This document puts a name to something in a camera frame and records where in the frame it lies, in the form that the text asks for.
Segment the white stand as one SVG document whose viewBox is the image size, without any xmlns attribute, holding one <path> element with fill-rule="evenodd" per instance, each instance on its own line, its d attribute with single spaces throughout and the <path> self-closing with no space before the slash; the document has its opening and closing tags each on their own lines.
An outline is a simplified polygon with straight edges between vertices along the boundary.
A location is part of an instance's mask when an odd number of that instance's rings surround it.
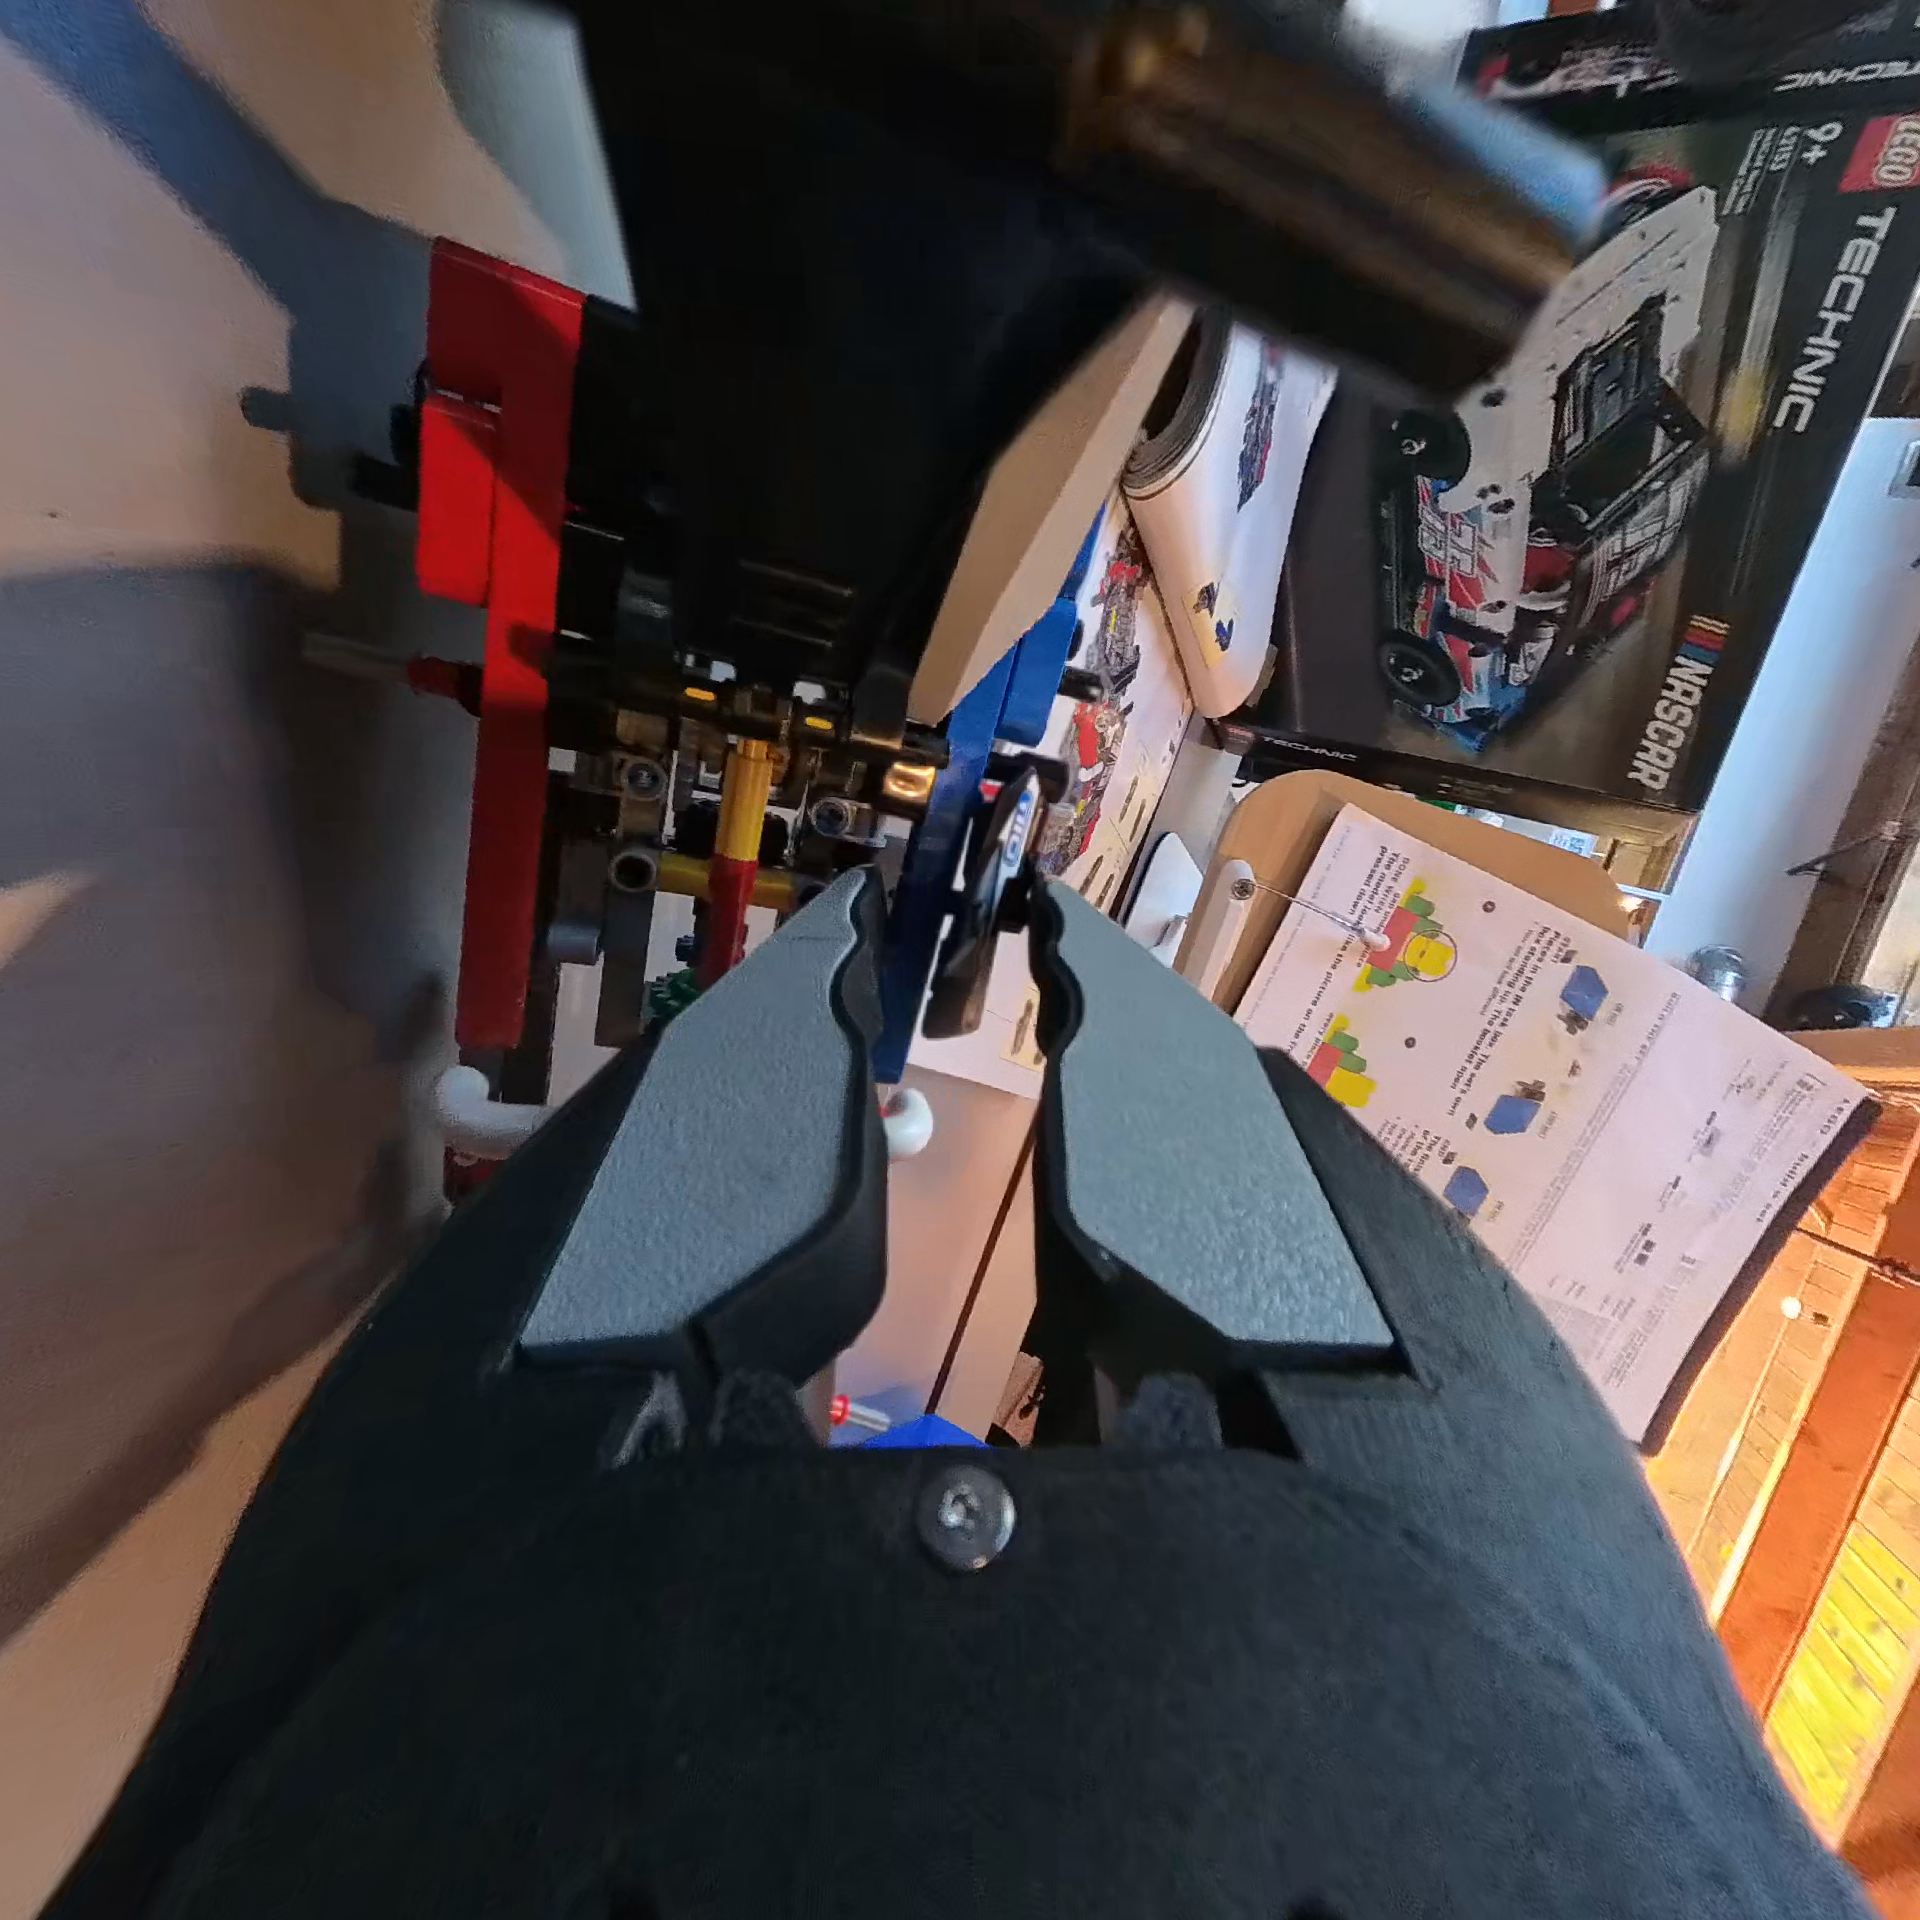
<svg viewBox="0 0 1920 1920">
<path fill-rule="evenodd" d="M 1248 862 L 1218 858 L 1201 873 L 1185 839 L 1165 832 L 1142 866 L 1122 928 L 1149 958 L 1212 997 L 1256 900 L 1258 878 Z"/>
</svg>

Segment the toy brick car model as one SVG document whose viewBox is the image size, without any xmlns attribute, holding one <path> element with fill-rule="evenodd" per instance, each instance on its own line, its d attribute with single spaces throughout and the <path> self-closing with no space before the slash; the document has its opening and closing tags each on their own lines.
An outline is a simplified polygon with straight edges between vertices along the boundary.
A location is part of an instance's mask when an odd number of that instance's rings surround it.
<svg viewBox="0 0 1920 1920">
<path fill-rule="evenodd" d="M 635 316 L 505 258 L 434 239 L 425 357 L 392 413 L 392 456 L 353 488 L 417 517 L 425 594 L 486 615 L 485 654 L 386 656 L 313 638 L 306 654 L 462 706 L 475 721 L 464 929 L 453 988 L 459 1062 L 437 1084 L 445 1197 L 480 1190 L 554 1102 L 562 968 L 598 968 L 594 1042 L 622 1049 L 748 951 L 749 914 L 787 920 L 910 820 L 881 956 L 876 1077 L 892 1088 L 928 1001 L 962 1006 L 937 958 L 964 914 L 964 849 L 1003 785 L 1066 792 L 1041 751 L 1077 662 L 1092 511 L 1058 594 L 933 724 L 857 727 L 878 666 L 813 662 L 846 596 L 762 566 L 772 596 L 721 654 L 675 642 L 669 585 L 635 566 L 666 510 L 618 429 L 637 402 Z"/>
</svg>

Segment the wooden document board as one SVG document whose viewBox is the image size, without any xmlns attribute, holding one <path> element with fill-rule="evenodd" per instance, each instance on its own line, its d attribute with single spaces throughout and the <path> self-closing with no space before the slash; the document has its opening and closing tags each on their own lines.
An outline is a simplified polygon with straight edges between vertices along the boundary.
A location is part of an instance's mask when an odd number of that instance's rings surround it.
<svg viewBox="0 0 1920 1920">
<path fill-rule="evenodd" d="M 1563 914 L 1633 940 L 1633 900 L 1596 858 L 1349 775 L 1293 772 L 1225 818 L 1174 970 L 1225 1014 L 1238 1009 L 1290 898 L 1347 806 L 1498 874 Z"/>
</svg>

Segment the wooden slatted panel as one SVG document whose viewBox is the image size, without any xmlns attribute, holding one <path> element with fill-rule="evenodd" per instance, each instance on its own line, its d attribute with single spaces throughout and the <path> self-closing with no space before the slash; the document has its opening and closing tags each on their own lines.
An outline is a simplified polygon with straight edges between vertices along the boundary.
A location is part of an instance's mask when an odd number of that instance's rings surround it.
<svg viewBox="0 0 1920 1920">
<path fill-rule="evenodd" d="M 1918 1038 L 1811 1036 L 1877 1112 L 1646 1474 L 1802 1810 L 1918 1914 Z"/>
</svg>

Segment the open instruction booklet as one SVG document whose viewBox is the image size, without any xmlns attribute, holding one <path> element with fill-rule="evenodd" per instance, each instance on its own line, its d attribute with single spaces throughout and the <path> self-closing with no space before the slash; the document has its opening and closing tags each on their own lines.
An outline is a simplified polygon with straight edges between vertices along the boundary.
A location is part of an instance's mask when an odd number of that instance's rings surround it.
<svg viewBox="0 0 1920 1920">
<path fill-rule="evenodd" d="M 1116 911 L 1190 719 L 1258 690 L 1333 366 L 1216 311 L 1190 318 L 1062 585 L 954 713 L 954 742 L 1062 765 L 1029 853 Z"/>
</svg>

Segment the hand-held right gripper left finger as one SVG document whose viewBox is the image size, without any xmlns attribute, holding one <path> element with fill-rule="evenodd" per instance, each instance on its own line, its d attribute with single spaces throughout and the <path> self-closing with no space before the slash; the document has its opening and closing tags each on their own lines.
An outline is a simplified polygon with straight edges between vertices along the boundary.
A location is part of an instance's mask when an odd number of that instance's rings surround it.
<svg viewBox="0 0 1920 1920">
<path fill-rule="evenodd" d="M 514 1359 L 808 1384 L 874 1319 L 883 889 L 830 881 L 514 1151 L 541 1231 Z"/>
</svg>

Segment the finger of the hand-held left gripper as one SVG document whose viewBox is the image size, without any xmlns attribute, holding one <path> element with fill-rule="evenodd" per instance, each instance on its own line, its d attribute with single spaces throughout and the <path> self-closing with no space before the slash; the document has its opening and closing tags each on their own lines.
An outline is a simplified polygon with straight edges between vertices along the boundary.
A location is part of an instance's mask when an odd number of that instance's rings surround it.
<svg viewBox="0 0 1920 1920">
<path fill-rule="evenodd" d="M 469 134 L 546 233 L 548 277 L 634 306 L 576 16 L 541 2 L 443 2 L 440 73 Z"/>
<path fill-rule="evenodd" d="M 1194 318 L 1181 296 L 1142 300 L 1000 454 L 913 679 L 910 721 L 946 719 L 1050 609 Z"/>
</svg>

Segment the person's left hand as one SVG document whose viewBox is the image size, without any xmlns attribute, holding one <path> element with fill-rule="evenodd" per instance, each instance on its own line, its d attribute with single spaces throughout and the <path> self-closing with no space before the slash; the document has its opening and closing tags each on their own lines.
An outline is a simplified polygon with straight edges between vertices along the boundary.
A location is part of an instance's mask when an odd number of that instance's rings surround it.
<svg viewBox="0 0 1920 1920">
<path fill-rule="evenodd" d="M 1165 281 L 1409 393 L 1494 369 L 1569 272 L 1569 239 L 1464 134 L 1220 5 L 1080 26 L 1054 166 Z"/>
</svg>

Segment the printed instruction sheet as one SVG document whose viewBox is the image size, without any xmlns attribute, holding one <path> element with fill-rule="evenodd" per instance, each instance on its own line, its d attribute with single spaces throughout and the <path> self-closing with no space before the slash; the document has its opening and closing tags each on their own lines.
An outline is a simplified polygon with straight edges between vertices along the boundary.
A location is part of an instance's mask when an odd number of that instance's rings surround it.
<svg viewBox="0 0 1920 1920">
<path fill-rule="evenodd" d="M 1377 809 L 1349 800 L 1308 842 L 1237 1022 L 1480 1236 L 1658 1452 L 1874 1097 Z"/>
</svg>

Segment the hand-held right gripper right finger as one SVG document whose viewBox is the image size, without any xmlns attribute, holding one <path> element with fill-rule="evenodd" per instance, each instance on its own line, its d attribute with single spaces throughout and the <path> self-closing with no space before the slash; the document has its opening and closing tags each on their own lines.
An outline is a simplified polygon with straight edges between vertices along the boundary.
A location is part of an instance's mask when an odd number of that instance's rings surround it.
<svg viewBox="0 0 1920 1920">
<path fill-rule="evenodd" d="M 1034 1334 L 1050 1375 L 1360 1372 L 1396 1340 L 1259 1049 L 1042 880 Z"/>
</svg>

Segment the black stickered brick piece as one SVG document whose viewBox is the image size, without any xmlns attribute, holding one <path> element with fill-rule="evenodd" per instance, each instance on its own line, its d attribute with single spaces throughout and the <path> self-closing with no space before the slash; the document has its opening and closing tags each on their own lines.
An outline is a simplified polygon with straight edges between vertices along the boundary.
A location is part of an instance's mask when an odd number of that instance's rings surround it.
<svg viewBox="0 0 1920 1920">
<path fill-rule="evenodd" d="M 968 1038 L 987 1012 L 1001 937 L 1027 926 L 1034 842 L 1056 800 L 1056 772 L 1029 751 L 989 759 L 993 792 L 972 812 L 946 935 L 928 974 L 920 1022 L 925 1039 Z"/>
</svg>

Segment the black toy box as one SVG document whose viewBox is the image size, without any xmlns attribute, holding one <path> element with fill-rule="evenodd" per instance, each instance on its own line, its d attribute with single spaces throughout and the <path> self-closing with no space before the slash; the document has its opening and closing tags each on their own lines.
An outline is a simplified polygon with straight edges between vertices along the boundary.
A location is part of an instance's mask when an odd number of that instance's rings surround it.
<svg viewBox="0 0 1920 1920">
<path fill-rule="evenodd" d="M 1916 105 L 1918 7 L 1611 5 L 1465 38 L 1456 79 L 1579 137 L 1836 105 Z"/>
</svg>

